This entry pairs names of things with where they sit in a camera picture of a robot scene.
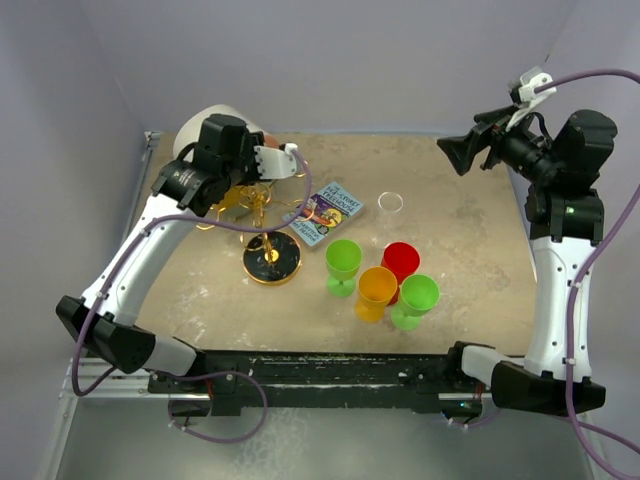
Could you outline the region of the red plastic goblet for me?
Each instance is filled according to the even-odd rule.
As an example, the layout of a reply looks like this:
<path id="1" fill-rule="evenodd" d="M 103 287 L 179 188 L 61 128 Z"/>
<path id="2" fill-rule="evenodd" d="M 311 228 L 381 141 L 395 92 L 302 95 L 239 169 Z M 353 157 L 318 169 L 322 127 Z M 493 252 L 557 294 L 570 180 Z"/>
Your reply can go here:
<path id="1" fill-rule="evenodd" d="M 391 271 L 397 281 L 396 292 L 389 301 L 389 306 L 397 302 L 402 282 L 417 271 L 420 262 L 420 254 L 411 244 L 393 242 L 386 246 L 381 259 L 381 266 Z"/>

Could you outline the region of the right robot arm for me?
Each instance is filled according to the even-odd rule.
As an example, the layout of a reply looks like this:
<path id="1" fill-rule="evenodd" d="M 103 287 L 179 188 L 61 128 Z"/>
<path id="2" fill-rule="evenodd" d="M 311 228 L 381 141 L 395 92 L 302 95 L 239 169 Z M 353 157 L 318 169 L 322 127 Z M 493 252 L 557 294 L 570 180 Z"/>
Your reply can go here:
<path id="1" fill-rule="evenodd" d="M 478 381 L 499 408 L 567 416 L 602 407 L 606 390 L 592 381 L 588 356 L 591 269 L 604 239 L 604 204 L 593 184 L 614 150 L 616 124 L 589 109 L 571 114 L 555 138 L 535 135 L 537 112 L 517 125 L 514 107 L 475 116 L 464 136 L 437 140 L 458 175 L 485 152 L 482 169 L 504 163 L 530 183 L 525 202 L 536 274 L 533 336 L 521 361 L 490 346 L 457 342 L 446 383 L 467 391 Z"/>

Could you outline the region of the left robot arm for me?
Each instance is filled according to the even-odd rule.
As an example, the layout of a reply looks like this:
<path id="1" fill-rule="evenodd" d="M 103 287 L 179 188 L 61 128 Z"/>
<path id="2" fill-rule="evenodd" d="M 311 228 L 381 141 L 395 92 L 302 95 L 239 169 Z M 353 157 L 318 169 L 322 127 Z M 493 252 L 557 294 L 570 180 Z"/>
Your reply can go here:
<path id="1" fill-rule="evenodd" d="M 137 327 L 156 278 L 210 207 L 233 187 L 262 179 L 259 148 L 278 149 L 262 130 L 230 114 L 211 113 L 177 136 L 137 224 L 100 276 L 77 298 L 65 295 L 55 313 L 76 343 L 124 373 L 170 373 L 184 392 L 202 387 L 198 350 Z"/>

